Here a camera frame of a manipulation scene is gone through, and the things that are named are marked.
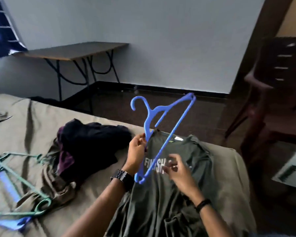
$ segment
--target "black wristband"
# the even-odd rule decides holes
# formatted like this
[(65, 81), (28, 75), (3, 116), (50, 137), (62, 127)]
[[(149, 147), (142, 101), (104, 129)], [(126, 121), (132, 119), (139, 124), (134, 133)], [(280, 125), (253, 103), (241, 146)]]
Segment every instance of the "black wristband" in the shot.
[(197, 207), (195, 207), (195, 209), (197, 210), (197, 212), (199, 213), (201, 211), (201, 209), (205, 206), (211, 204), (210, 199), (204, 199), (201, 203), (198, 204)]

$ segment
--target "blue curtain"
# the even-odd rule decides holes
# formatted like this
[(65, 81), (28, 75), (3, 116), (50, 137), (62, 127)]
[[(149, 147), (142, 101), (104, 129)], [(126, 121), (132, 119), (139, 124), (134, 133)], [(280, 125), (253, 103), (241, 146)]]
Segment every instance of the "blue curtain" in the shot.
[(0, 57), (26, 50), (26, 47), (20, 43), (16, 36), (0, 3)]

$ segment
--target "wristwatch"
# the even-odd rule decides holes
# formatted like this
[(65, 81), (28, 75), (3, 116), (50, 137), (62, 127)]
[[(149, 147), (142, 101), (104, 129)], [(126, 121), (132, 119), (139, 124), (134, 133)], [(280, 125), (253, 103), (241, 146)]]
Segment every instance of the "wristwatch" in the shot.
[(115, 173), (111, 176), (112, 179), (117, 178), (123, 182), (126, 192), (129, 191), (134, 185), (134, 177), (128, 174), (126, 171), (117, 169)]

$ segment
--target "dark green t-shirt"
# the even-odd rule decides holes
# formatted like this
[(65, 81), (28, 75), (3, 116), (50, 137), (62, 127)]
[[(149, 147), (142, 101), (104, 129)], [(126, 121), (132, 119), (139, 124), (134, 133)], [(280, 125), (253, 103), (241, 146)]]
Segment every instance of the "dark green t-shirt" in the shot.
[[(145, 171), (167, 136), (158, 130), (152, 134), (144, 158)], [(135, 183), (125, 194), (108, 227), (107, 236), (207, 236), (193, 203), (162, 171), (171, 153), (182, 157), (204, 196), (215, 205), (217, 184), (209, 151), (193, 135), (182, 141), (172, 138), (145, 183)]]

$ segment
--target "table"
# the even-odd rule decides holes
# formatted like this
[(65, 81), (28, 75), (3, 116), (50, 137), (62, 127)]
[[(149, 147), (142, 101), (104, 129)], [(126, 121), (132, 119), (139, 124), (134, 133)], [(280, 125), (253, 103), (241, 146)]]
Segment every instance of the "table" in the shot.
[[(116, 73), (114, 64), (113, 64), (113, 53), (114, 49), (119, 47), (127, 46), (128, 43), (115, 43), (115, 42), (85, 42), (85, 43), (78, 43), (66, 46), (57, 46), (51, 48), (44, 48), (44, 49), (37, 49), (37, 50), (30, 50), (26, 52), (19, 52), (16, 55), (23, 55), (27, 57), (33, 58), (43, 58), (46, 62), (51, 66), (51, 68), (57, 73), (58, 78), (58, 91), (59, 91), (59, 101), (62, 101), (62, 86), (61, 86), (61, 79), (79, 86), (87, 86), (88, 96), (89, 96), (89, 107), (90, 112), (93, 114), (93, 107), (92, 107), (92, 99), (90, 93), (90, 83), (89, 83), (89, 75), (87, 64), (89, 64), (94, 82), (96, 82), (95, 74), (105, 75), (113, 69), (116, 80), (120, 83), (118, 79), (118, 75)], [(105, 52), (110, 60), (110, 67), (105, 72), (98, 72), (95, 71), (92, 65), (93, 56)], [(81, 59), (84, 70), (79, 66), (77, 63), (77, 59)], [(56, 66), (51, 62), (51, 60), (56, 60)], [(80, 73), (82, 74), (85, 82), (73, 82), (68, 80), (64, 77), (60, 72), (60, 61), (72, 61)]]

